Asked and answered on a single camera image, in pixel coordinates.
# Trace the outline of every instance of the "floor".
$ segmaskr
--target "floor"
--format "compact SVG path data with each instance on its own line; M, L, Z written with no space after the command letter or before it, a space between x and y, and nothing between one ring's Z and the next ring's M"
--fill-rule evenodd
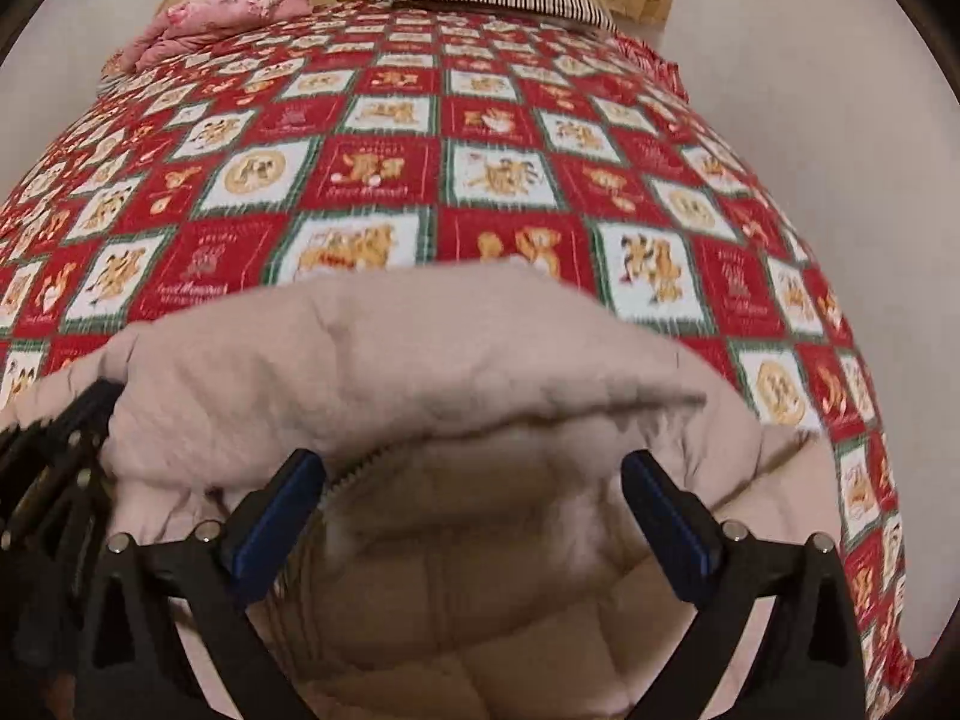
M160 1L43 4L0 67L0 191ZM651 40L805 231L851 318L901 491L905 637L925 655L960 597L960 105L894 0L676 0Z

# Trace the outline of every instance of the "quilted fabric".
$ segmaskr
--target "quilted fabric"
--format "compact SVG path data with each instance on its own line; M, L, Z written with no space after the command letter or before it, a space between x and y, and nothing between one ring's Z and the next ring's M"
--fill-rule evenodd
M750 167L613 39L333 5L99 101L0 239L0 403L127 322L258 284L512 258L576 285L764 422L829 434L872 711L909 679L898 500L837 298Z

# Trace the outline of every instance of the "beige jacket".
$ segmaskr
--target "beige jacket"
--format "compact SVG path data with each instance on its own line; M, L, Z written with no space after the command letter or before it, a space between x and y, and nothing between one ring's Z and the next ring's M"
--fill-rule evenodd
M840 535L825 439L761 427L695 354L523 266L326 276L131 325L0 424L97 376L127 382L103 458L113 528L141 543L217 517L205 490L235 504L296 447L325 459L338 481L251 612L321 717L627 712L693 615L622 499L634 449L760 536Z

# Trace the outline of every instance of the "bedspread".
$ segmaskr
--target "bedspread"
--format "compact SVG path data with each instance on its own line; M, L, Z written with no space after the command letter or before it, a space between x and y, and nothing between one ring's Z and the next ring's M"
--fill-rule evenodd
M837 297L755 172L613 38L323 8L118 87L14 190L0 239L0 404L129 322L258 284L512 259L575 285L762 422L829 436L876 714L909 678L898 500Z

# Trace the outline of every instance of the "blue clamp pad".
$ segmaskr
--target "blue clamp pad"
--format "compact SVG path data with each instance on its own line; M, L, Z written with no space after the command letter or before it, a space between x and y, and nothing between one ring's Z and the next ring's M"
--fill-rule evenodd
M232 577L233 595L243 607L262 600L270 591L317 507L325 483L320 457L298 449L266 488L244 498L230 516L220 560Z
M676 596L702 605L712 597L723 562L716 520L693 493L684 493L650 452L632 452L620 466L623 497Z

